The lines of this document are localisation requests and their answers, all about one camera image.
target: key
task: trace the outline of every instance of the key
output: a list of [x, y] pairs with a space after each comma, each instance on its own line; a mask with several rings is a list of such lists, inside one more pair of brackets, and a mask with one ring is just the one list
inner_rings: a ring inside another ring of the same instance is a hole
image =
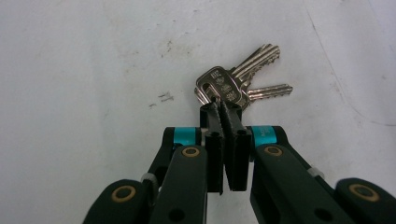
[[254, 74], [263, 65], [279, 58], [279, 54], [278, 46], [263, 45], [230, 71], [219, 66], [210, 69], [197, 79], [194, 92], [198, 100], [207, 104], [211, 97], [218, 96], [233, 103], [246, 103], [246, 92]]
[[240, 102], [239, 105], [242, 107], [242, 110], [245, 110], [251, 103], [256, 100], [261, 99], [269, 99], [278, 96], [290, 95], [293, 91], [293, 87], [288, 84], [281, 84], [271, 87], [259, 88], [255, 90], [247, 91], [245, 102]]

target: key head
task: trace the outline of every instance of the key head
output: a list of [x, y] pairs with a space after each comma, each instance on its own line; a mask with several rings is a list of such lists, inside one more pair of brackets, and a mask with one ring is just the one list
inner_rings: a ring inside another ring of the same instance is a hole
[[211, 102], [212, 97], [219, 97], [237, 104], [244, 97], [229, 72], [219, 66], [198, 77], [195, 94], [201, 102]]

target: gray surface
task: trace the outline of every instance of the gray surface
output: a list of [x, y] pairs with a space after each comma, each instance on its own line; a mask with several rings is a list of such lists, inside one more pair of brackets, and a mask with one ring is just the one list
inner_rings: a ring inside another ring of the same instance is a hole
[[[244, 124], [281, 125], [332, 186], [356, 176], [396, 195], [394, 11], [390, 0], [1, 1], [0, 222], [80, 223], [108, 184], [140, 179], [165, 127], [199, 124], [198, 76], [263, 43], [281, 56], [252, 87], [294, 92], [254, 103]], [[207, 222], [256, 223], [248, 192], [209, 195]]]

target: bunch of keys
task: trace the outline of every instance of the bunch of keys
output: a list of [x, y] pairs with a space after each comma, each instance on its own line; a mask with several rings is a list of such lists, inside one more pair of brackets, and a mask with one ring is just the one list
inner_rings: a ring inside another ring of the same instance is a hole
[[268, 99], [289, 95], [293, 87], [281, 84], [271, 87], [248, 90], [251, 79], [264, 65], [273, 63], [279, 58], [278, 46], [266, 44], [257, 49], [241, 64], [231, 70], [214, 67], [198, 77], [195, 95], [201, 104], [211, 102], [213, 97], [238, 104], [245, 110], [251, 103], [259, 99]]

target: stain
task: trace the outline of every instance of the stain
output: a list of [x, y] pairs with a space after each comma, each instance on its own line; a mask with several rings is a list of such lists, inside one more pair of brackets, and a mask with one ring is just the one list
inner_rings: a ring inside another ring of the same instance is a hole
[[171, 51], [171, 49], [172, 49], [172, 40], [168, 41], [168, 43], [166, 44], [166, 47], [168, 47], [168, 51], [166, 51], [166, 52]]
[[161, 102], [166, 102], [166, 101], [174, 101], [175, 97], [173, 95], [171, 95], [171, 93], [168, 91], [167, 93], [164, 93], [162, 95], [158, 96], [159, 98], [161, 98]]
[[168, 100], [174, 101], [174, 97], [170, 96], [169, 98], [162, 99], [161, 102], [165, 102], [165, 101], [168, 101]]
[[106, 113], [105, 113], [105, 115], [104, 115], [104, 117], [103, 117], [103, 120], [105, 120], [105, 119], [107, 118], [108, 114], [110, 114], [110, 109], [108, 109], [108, 110], [106, 111]]
[[161, 94], [161, 95], [159, 95], [158, 97], [164, 97], [164, 96], [170, 96], [170, 93], [169, 93], [169, 91], [167, 92], [167, 93], [164, 93], [164, 94]]

